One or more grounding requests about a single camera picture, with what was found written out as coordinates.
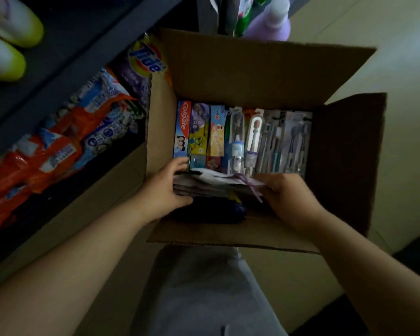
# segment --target toothpaste box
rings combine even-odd
[[[224,126],[227,111],[222,105],[210,106],[210,153],[211,157],[224,156]]]
[[[173,157],[186,157],[191,118],[191,101],[179,101],[177,105],[176,133]]]
[[[209,123],[210,106],[201,102],[192,102],[188,141],[189,154],[207,154]]]

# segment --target purple bottle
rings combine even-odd
[[[247,27],[243,38],[261,41],[286,41],[291,32],[289,0],[272,0],[263,13]]]

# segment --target box flap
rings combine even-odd
[[[363,235],[375,200],[386,94],[357,94],[314,111],[306,182],[320,203]]]
[[[253,108],[323,105],[376,50],[164,28],[160,35],[178,97]]]
[[[166,217],[154,228],[148,242],[319,253],[311,242],[284,224],[266,205],[262,206],[261,212],[249,205],[247,219],[238,224],[189,224]]]
[[[173,158],[177,97],[168,81],[154,73],[151,86],[146,174],[151,175]]]

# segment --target colgate logo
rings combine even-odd
[[[187,117],[188,117],[188,102],[184,102],[184,105],[182,106],[182,112],[180,113],[180,117],[181,119],[181,124],[180,124],[180,128],[182,130],[185,130],[187,128]]]

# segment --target colgate toothpaste box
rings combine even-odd
[[[190,131],[191,101],[180,100],[177,105],[173,157],[186,157]]]

